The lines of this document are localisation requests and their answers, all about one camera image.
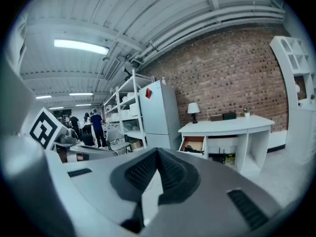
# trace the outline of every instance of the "fluorescent light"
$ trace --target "fluorescent light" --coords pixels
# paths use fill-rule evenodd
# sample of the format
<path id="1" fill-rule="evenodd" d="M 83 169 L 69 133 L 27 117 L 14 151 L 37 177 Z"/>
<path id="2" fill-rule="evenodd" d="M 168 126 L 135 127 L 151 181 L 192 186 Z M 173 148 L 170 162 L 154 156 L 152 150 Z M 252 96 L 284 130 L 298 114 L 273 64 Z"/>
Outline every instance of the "fluorescent light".
<path id="1" fill-rule="evenodd" d="M 51 96 L 40 96 L 40 97 L 36 97 L 36 99 L 42 99 L 42 98 L 49 98 Z"/>
<path id="2" fill-rule="evenodd" d="M 85 104 L 85 105 L 76 105 L 76 106 L 90 106 L 91 104 Z"/>
<path id="3" fill-rule="evenodd" d="M 94 53 L 107 55 L 109 49 L 104 46 L 88 44 L 80 41 L 66 40 L 66 39 L 55 39 L 54 40 L 55 47 L 64 47 L 64 48 L 74 48 L 85 51 L 90 51 Z"/>
<path id="4" fill-rule="evenodd" d="M 93 93 L 69 93 L 70 96 L 92 96 Z"/>
<path id="5" fill-rule="evenodd" d="M 57 109 L 63 109 L 64 107 L 52 107 L 52 108 L 49 108 L 50 110 L 57 110 Z"/>

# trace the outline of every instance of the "open drawer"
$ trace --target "open drawer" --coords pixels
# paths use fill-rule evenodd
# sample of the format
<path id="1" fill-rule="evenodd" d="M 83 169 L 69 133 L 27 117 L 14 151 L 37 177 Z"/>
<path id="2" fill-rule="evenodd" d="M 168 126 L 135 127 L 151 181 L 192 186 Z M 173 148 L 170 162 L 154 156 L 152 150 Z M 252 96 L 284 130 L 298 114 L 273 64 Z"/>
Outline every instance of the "open drawer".
<path id="1" fill-rule="evenodd" d="M 183 137 L 179 151 L 189 154 L 189 155 L 196 156 L 196 157 L 207 158 L 206 153 L 199 154 L 199 153 L 186 152 L 185 147 L 187 146 L 191 146 L 194 150 L 204 151 L 205 137 L 194 137 L 194 136 Z"/>

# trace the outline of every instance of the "desk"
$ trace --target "desk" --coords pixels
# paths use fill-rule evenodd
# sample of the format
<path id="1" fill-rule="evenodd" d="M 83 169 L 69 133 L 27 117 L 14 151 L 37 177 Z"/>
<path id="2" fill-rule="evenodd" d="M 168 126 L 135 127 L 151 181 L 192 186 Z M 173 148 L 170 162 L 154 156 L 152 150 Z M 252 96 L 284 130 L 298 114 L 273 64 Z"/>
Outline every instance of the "desk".
<path id="1" fill-rule="evenodd" d="M 190 122 L 179 130 L 182 135 L 179 151 L 183 152 L 184 147 L 190 143 L 200 143 L 205 153 L 203 157 L 208 159 L 211 147 L 230 147 L 236 153 L 233 169 L 244 176 L 259 174 L 266 158 L 270 130 L 274 123 L 256 115 L 223 121 L 200 121 L 197 124 Z M 209 138 L 227 135 L 235 137 Z"/>

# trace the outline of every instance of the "person in blue shirt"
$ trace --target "person in blue shirt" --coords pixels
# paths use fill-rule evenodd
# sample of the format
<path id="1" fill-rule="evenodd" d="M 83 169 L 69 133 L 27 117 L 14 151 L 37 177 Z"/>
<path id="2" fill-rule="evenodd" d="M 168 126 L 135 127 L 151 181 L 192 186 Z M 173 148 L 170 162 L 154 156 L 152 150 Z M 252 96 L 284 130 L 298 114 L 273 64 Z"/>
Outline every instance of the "person in blue shirt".
<path id="1" fill-rule="evenodd" d="M 93 112 L 93 115 L 90 117 L 90 122 L 91 122 L 91 125 L 93 126 L 95 137 L 97 139 L 98 148 L 101 147 L 100 139 L 102 140 L 102 147 L 106 147 L 107 142 L 104 139 L 102 124 L 101 124 L 102 118 L 99 114 L 97 114 L 98 112 L 97 109 L 93 109 L 92 112 Z"/>

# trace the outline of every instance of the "red magnet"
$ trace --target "red magnet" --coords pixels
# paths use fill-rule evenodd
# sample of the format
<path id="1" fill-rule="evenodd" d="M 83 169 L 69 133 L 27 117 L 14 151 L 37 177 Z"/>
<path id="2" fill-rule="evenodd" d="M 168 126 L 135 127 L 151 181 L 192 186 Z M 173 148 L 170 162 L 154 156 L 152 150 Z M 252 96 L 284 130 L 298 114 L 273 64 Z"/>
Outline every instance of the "red magnet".
<path id="1" fill-rule="evenodd" d="M 151 95 L 152 95 L 152 91 L 147 88 L 147 89 L 146 89 L 146 95 L 145 95 L 145 97 L 147 97 L 148 99 L 150 99 Z"/>

